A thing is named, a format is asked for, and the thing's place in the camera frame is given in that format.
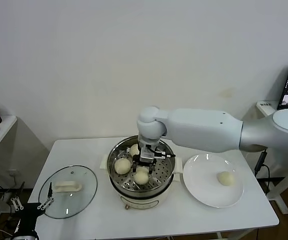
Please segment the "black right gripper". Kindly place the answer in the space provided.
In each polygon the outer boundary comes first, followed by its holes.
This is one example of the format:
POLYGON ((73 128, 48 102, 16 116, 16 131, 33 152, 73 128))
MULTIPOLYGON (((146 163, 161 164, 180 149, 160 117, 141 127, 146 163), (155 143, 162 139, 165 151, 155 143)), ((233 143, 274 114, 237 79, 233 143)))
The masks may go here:
POLYGON ((135 173, 138 166, 149 167, 149 174, 151 175, 155 171, 157 160, 154 159, 153 162, 142 162, 140 161, 140 155, 136 154, 133 156, 132 172, 135 173))

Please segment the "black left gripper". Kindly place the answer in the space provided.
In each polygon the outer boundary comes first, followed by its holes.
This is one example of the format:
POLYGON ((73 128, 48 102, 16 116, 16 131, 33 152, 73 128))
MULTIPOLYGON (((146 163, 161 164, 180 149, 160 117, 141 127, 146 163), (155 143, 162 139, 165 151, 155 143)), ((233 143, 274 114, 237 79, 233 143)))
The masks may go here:
POLYGON ((35 230, 37 218, 45 213, 45 210, 54 202, 52 183, 49 185, 47 198, 43 203, 31 202, 22 204, 20 194, 23 191, 25 182, 22 182, 19 189, 16 191, 15 197, 11 198, 14 209, 14 217, 20 219, 18 231, 31 232, 35 230))

